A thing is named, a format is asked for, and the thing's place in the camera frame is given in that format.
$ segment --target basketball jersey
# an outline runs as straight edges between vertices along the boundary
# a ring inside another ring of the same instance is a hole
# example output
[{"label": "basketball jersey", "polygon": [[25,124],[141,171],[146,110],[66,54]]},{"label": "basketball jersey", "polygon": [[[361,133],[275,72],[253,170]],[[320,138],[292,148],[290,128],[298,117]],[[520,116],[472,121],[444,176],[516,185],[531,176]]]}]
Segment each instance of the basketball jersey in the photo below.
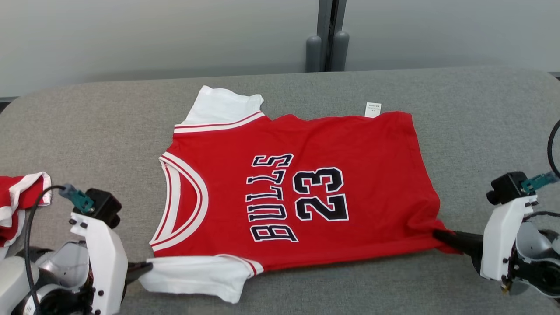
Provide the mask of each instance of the basketball jersey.
[{"label": "basketball jersey", "polygon": [[[25,176],[0,176],[0,261],[6,257],[8,247],[21,234],[25,210],[31,208],[41,192],[50,186],[50,176],[45,172]],[[52,193],[47,192],[39,206],[50,204]]]},{"label": "basketball jersey", "polygon": [[262,102],[204,86],[175,126],[147,290],[236,303],[263,271],[443,246],[410,114],[271,120]]}]

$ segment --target white robot part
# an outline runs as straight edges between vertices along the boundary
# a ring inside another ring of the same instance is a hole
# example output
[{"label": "white robot part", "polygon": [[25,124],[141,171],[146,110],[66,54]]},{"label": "white robot part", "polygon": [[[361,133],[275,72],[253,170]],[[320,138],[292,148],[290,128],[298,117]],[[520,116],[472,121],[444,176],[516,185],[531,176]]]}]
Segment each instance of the white robot part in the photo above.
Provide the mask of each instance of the white robot part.
[{"label": "white robot part", "polygon": [[[39,269],[34,263],[31,263],[31,273],[37,282]],[[29,293],[25,260],[14,256],[0,261],[0,280],[0,315],[9,315]]]},{"label": "white robot part", "polygon": [[123,244],[103,221],[74,212],[71,217],[76,221],[71,232],[86,238],[91,269],[95,275],[93,312],[118,313],[128,269]]},{"label": "white robot part", "polygon": [[536,195],[520,197],[494,209],[484,229],[480,275],[502,281],[508,274],[507,259],[511,256],[523,217],[533,212]]},{"label": "white robot part", "polygon": [[[546,236],[537,229],[533,222],[526,221],[519,227],[519,232],[517,233],[517,238],[515,240],[515,246],[517,247],[517,255],[524,263],[541,264],[548,262],[553,266],[560,266],[560,254],[557,246],[559,241],[558,234],[554,233]],[[560,295],[558,294],[558,291],[555,290],[557,285],[555,285],[554,271],[542,272],[541,277],[546,284],[552,285],[534,285],[525,279],[514,279],[514,281],[518,282],[516,286],[518,286],[520,282],[525,284],[527,287],[534,287],[536,290],[549,298],[559,298]]]},{"label": "white robot part", "polygon": [[[64,287],[56,284],[47,284],[45,286],[42,286],[37,290],[37,299],[39,300],[39,302],[41,302],[47,294],[57,289],[64,289]],[[23,315],[34,315],[35,311],[36,308],[35,308],[35,302],[33,302],[33,298],[27,297],[27,301],[25,302],[25,306],[24,306]]]},{"label": "white robot part", "polygon": [[35,261],[41,270],[55,275],[66,289],[77,292],[90,273],[90,257],[85,245],[67,242],[56,252],[48,252]]}]

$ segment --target gray fabric surface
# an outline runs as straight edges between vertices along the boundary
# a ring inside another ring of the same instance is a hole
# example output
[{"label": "gray fabric surface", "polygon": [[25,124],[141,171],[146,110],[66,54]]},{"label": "gray fabric surface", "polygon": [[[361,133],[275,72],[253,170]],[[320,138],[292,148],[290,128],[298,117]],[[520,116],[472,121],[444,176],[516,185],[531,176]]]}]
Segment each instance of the gray fabric surface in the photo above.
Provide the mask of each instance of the gray fabric surface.
[{"label": "gray fabric surface", "polygon": [[[493,207],[490,181],[512,170],[548,170],[546,142],[560,118],[560,83],[544,72],[476,67],[102,82],[35,92],[0,115],[0,174],[48,172],[54,183],[112,192],[123,204],[116,228],[131,261],[148,245],[165,203],[157,157],[202,85],[262,94],[271,118],[413,114],[426,168],[450,229],[482,233]],[[540,210],[560,202],[558,186],[539,194]],[[74,238],[71,204],[40,209],[32,244]],[[548,220],[560,230],[560,224]],[[12,249],[21,248],[21,240]],[[530,290],[507,297],[480,278],[467,256],[430,251],[337,266],[271,272],[250,279],[237,305],[216,297],[150,294],[129,287],[123,314],[557,313]]]}]

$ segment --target red stripe trim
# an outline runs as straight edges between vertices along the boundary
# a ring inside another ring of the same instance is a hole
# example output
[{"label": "red stripe trim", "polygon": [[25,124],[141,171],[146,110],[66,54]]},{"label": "red stripe trim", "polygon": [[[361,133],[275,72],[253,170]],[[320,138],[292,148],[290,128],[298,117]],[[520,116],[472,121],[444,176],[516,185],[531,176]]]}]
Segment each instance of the red stripe trim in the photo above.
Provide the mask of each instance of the red stripe trim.
[{"label": "red stripe trim", "polygon": [[260,112],[260,111],[259,111],[259,112],[256,112],[256,113],[251,114],[251,115],[249,115],[249,116],[247,116],[247,117],[245,117],[245,118],[243,118],[243,119],[241,119],[241,120],[239,120],[239,121],[232,122],[232,123],[223,123],[223,124],[200,124],[200,125],[196,125],[196,126],[178,126],[178,127],[175,127],[175,129],[200,128],[200,127],[214,127],[214,126],[229,126],[229,125],[231,125],[231,124],[240,123],[240,122],[242,122],[242,121],[244,121],[244,120],[247,120],[247,119],[253,117],[254,115],[258,115],[258,114],[260,114],[260,113],[262,113],[262,112]]},{"label": "red stripe trim", "polygon": [[247,260],[245,260],[245,259],[243,259],[243,258],[241,258],[241,259],[244,260],[246,263],[248,263],[249,266],[251,266],[251,269],[253,269],[253,276],[256,276],[256,268],[255,268],[255,266],[253,266],[253,264],[252,264],[250,261],[247,261]]},{"label": "red stripe trim", "polygon": [[167,169],[167,164],[165,165],[165,174],[167,175],[167,180],[169,181],[169,191],[167,192],[167,195],[169,196],[169,203],[167,204],[167,209],[165,210],[164,223],[161,225],[161,229],[157,233],[156,240],[158,238],[160,238],[161,232],[163,232],[164,227],[167,224],[167,218],[169,217],[169,209],[171,208],[171,197],[172,197],[171,192],[173,191],[173,187],[171,186],[171,174],[169,173],[169,170]]},{"label": "red stripe trim", "polygon": [[[197,217],[197,216],[198,216],[198,213],[200,212],[200,206],[202,205],[202,190],[200,189],[198,183],[194,180],[194,178],[193,178],[191,175],[189,175],[189,173],[188,173],[184,168],[182,168],[182,167],[178,166],[177,164],[175,164],[175,163],[174,163],[172,160],[170,160],[168,157],[165,157],[165,156],[162,155],[162,156],[161,156],[161,159],[163,159],[163,160],[165,160],[166,162],[169,162],[169,164],[173,164],[173,166],[175,166],[175,167],[181,169],[181,170],[192,180],[192,183],[194,183],[195,188],[198,190],[198,195],[200,196],[200,204],[199,204],[199,206],[194,210],[194,216],[193,216],[193,217]],[[176,238],[178,235],[181,235],[186,229],[188,229],[189,226],[190,226],[193,222],[194,222],[194,219],[190,222],[189,225],[187,225],[187,226],[183,227],[182,229],[180,229],[179,232],[178,232],[177,234],[175,234],[173,237],[170,237],[170,238],[161,240],[161,241],[159,241],[159,242],[153,243],[153,244],[151,244],[151,246],[154,247],[154,246],[156,246],[156,245],[159,245],[159,244],[162,244],[162,243],[166,243],[166,242],[168,242],[168,241],[170,241],[170,240]]]}]

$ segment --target white label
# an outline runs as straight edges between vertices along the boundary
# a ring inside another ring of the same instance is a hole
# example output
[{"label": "white label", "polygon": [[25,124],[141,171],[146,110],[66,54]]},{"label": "white label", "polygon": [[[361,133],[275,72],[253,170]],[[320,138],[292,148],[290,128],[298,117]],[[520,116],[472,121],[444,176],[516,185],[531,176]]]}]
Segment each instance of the white label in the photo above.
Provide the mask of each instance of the white label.
[{"label": "white label", "polygon": [[381,113],[381,104],[379,103],[366,103],[366,113],[365,117],[375,118]]},{"label": "white label", "polygon": [[33,302],[33,297],[29,297],[25,303],[23,315],[33,315],[35,314],[35,303]]}]

